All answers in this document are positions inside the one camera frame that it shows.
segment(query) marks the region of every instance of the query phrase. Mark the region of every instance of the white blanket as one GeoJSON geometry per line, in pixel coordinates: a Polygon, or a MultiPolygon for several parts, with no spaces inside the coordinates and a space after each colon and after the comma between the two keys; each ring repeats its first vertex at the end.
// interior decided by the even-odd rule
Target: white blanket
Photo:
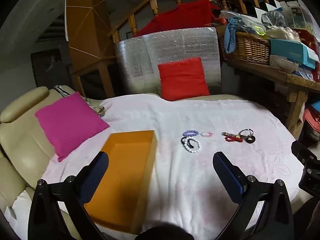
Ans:
{"type": "MultiPolygon", "coordinates": [[[[101,150],[111,133],[155,130],[158,140],[150,182],[144,229],[166,221],[184,228],[195,239],[214,239],[238,207],[224,189],[212,166],[222,151],[245,175],[274,183],[282,179],[292,200],[298,192],[302,164],[291,153],[289,131],[264,107],[245,100],[168,102],[153,95],[110,98],[103,117],[110,128],[89,138],[65,160],[54,156],[43,174],[48,183],[77,175],[101,150]],[[256,141],[227,142],[221,132],[238,133],[250,128],[256,141]],[[213,137],[196,138],[199,153],[187,152],[181,142],[186,130],[211,131],[213,137]]],[[[249,226],[260,213],[259,203],[249,226]]]]}

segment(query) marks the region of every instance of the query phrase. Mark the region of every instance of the white bead bracelet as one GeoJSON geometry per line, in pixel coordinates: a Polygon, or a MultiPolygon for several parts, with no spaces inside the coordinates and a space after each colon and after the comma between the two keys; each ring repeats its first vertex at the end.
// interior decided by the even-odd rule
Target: white bead bracelet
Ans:
{"type": "Polygon", "coordinates": [[[201,150],[201,143],[200,143],[197,139],[195,139],[195,138],[193,138],[193,137],[191,137],[191,136],[188,136],[188,137],[187,137],[187,140],[184,141],[183,147],[184,147],[188,152],[190,152],[190,153],[198,153],[198,152],[201,150]],[[197,145],[198,145],[198,149],[192,150],[192,149],[188,146],[188,142],[189,142],[189,141],[194,141],[194,142],[196,142],[197,145]]]}

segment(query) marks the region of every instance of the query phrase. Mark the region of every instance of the pink bracelet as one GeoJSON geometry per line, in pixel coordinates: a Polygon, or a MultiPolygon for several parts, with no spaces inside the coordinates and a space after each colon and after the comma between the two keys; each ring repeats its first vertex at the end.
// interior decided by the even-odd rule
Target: pink bracelet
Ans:
{"type": "Polygon", "coordinates": [[[213,136],[213,133],[212,133],[212,132],[209,132],[209,131],[205,131],[205,132],[201,132],[200,135],[201,135],[202,137],[209,138],[209,137],[212,137],[212,136],[213,136]]]}

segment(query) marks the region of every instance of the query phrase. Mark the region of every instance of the bolt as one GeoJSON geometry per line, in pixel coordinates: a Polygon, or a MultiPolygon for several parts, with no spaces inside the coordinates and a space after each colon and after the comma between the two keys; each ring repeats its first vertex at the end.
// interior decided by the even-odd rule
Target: bolt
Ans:
{"type": "Polygon", "coordinates": [[[37,182],[37,185],[38,186],[41,186],[45,183],[45,180],[44,179],[39,179],[38,182],[37,182]]]}
{"type": "Polygon", "coordinates": [[[249,175],[249,176],[247,177],[247,179],[248,179],[248,181],[250,181],[250,182],[255,182],[255,181],[256,181],[256,177],[253,176],[253,175],[249,175]]]}
{"type": "Polygon", "coordinates": [[[284,182],[283,182],[282,179],[278,179],[278,180],[277,180],[277,183],[278,183],[280,186],[283,186],[283,185],[284,185],[284,182]]]}
{"type": "Polygon", "coordinates": [[[73,176],[73,175],[70,175],[70,176],[68,176],[67,178],[66,178],[66,181],[67,182],[73,182],[74,180],[75,180],[75,176],[73,176]]]}

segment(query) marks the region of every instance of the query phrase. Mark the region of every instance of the orange box lid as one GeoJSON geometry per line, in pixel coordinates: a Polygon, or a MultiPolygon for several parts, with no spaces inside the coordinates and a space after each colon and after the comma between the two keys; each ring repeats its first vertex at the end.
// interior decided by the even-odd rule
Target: orange box lid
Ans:
{"type": "Polygon", "coordinates": [[[90,202],[91,219],[107,228],[139,234],[156,154],[153,130],[113,133],[103,146],[109,166],[90,202]]]}

